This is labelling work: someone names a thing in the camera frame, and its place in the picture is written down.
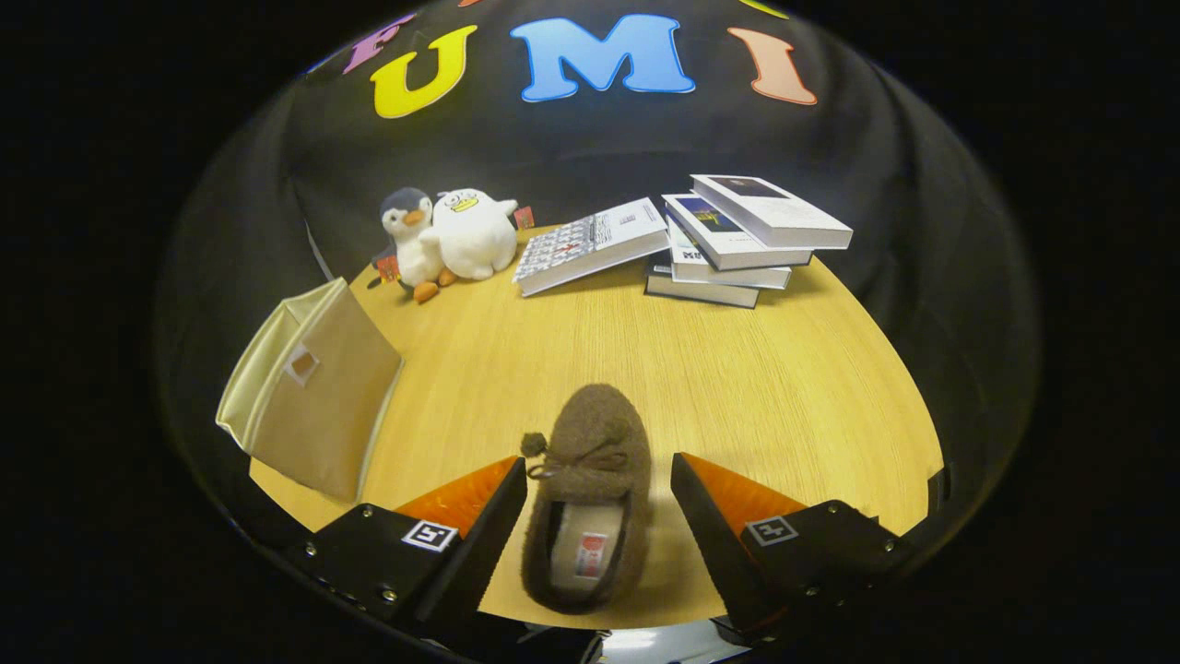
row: slipper pom-pom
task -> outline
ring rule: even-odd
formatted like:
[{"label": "slipper pom-pom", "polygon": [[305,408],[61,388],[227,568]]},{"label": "slipper pom-pom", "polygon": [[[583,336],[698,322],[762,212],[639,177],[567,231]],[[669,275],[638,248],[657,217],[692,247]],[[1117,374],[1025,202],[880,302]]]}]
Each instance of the slipper pom-pom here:
[{"label": "slipper pom-pom", "polygon": [[520,441],[520,454],[524,456],[537,456],[545,452],[549,443],[545,442],[544,434],[525,434]]}]

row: purple letter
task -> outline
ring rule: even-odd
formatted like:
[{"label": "purple letter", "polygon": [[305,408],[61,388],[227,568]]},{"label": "purple letter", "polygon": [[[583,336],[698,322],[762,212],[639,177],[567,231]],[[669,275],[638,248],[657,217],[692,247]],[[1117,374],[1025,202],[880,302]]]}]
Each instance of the purple letter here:
[{"label": "purple letter", "polygon": [[401,25],[409,21],[409,19],[414,17],[415,14],[402,17],[393,21],[392,24],[382,27],[378,32],[374,32],[373,34],[366,37],[356,46],[353,46],[353,61],[348,63],[348,66],[345,67],[345,71],[341,72],[341,75],[353,71],[353,68],[355,68],[356,65],[380,53],[381,47],[385,46],[385,42],[393,39],[394,34],[398,34],[398,31],[401,29]]}]

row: pink letter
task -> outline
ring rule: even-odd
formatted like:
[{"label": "pink letter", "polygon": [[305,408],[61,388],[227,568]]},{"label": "pink letter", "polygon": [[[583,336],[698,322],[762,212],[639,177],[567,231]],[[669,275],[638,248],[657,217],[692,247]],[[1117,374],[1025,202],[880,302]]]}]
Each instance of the pink letter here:
[{"label": "pink letter", "polygon": [[382,27],[378,32],[374,32],[373,34],[366,37],[356,46],[353,46],[353,61],[348,63],[348,66],[345,67],[345,71],[341,72],[341,75],[353,71],[353,68],[355,68],[356,65],[380,53],[381,47],[385,46],[385,42],[393,39],[393,35],[398,34],[398,31],[401,29],[401,25],[409,21],[409,19],[414,18],[414,15],[415,14],[402,17],[393,21],[392,24]]},{"label": "pink letter", "polygon": [[753,29],[732,27],[727,32],[745,41],[749,54],[754,58],[758,78],[750,85],[755,92],[795,104],[811,105],[817,101],[815,93],[804,87],[804,81],[799,79],[799,72],[791,61],[793,46]]}]

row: colorful letter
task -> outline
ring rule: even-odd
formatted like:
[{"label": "colorful letter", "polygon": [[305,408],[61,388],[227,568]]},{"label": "colorful letter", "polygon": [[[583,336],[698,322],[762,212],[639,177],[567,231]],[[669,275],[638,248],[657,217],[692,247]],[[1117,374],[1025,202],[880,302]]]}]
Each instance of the colorful letter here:
[{"label": "colorful letter", "polygon": [[754,58],[758,78],[750,85],[755,92],[795,104],[811,105],[817,101],[815,93],[804,87],[804,81],[795,71],[795,64],[791,61],[793,46],[753,29],[732,27],[727,32],[745,41],[749,54]]},{"label": "colorful letter", "polygon": [[591,87],[610,87],[623,60],[631,59],[631,73],[623,85],[636,92],[691,92],[693,79],[684,75],[676,55],[673,31],[680,24],[668,17],[628,14],[615,24],[607,39],[598,40],[569,19],[544,19],[517,26],[509,34],[529,47],[532,84],[520,92],[525,101],[569,97],[578,84],[562,73],[564,60]]},{"label": "colorful letter", "polygon": [[467,68],[467,35],[472,32],[476,32],[476,26],[468,25],[430,42],[428,48],[439,52],[439,72],[434,80],[418,90],[406,88],[406,68],[409,60],[418,57],[417,52],[411,51],[373,72],[369,80],[374,83],[373,105],[376,114],[384,118],[405,117],[450,92]]},{"label": "colorful letter", "polygon": [[741,2],[743,5],[749,5],[750,7],[754,7],[759,12],[766,12],[767,14],[771,14],[772,17],[780,18],[780,19],[784,19],[784,20],[791,20],[791,17],[784,14],[782,12],[780,12],[778,9],[769,8],[766,5],[759,2],[758,0],[741,0]]},{"label": "colorful letter", "polygon": [[361,39],[360,44],[353,46],[353,59],[352,61],[348,63],[348,66],[345,67],[345,71],[341,72],[341,75],[353,71],[356,67],[356,65],[380,53],[381,47],[385,46],[385,42],[389,41],[391,39],[393,39],[393,35],[398,34],[398,31],[401,29],[401,25],[408,22],[409,19],[414,18],[415,15],[417,14],[409,14],[408,17],[402,17],[393,21],[392,24],[382,27],[381,29],[374,32],[373,34],[366,37],[365,39]]}]

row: slipper insole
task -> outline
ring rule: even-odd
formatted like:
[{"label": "slipper insole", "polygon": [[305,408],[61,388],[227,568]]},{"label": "slipper insole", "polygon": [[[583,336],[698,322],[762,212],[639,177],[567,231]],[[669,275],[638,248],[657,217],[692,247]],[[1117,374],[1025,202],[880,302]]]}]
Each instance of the slipper insole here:
[{"label": "slipper insole", "polygon": [[550,583],[571,594],[589,594],[605,576],[623,526],[623,502],[565,504],[550,551]]}]

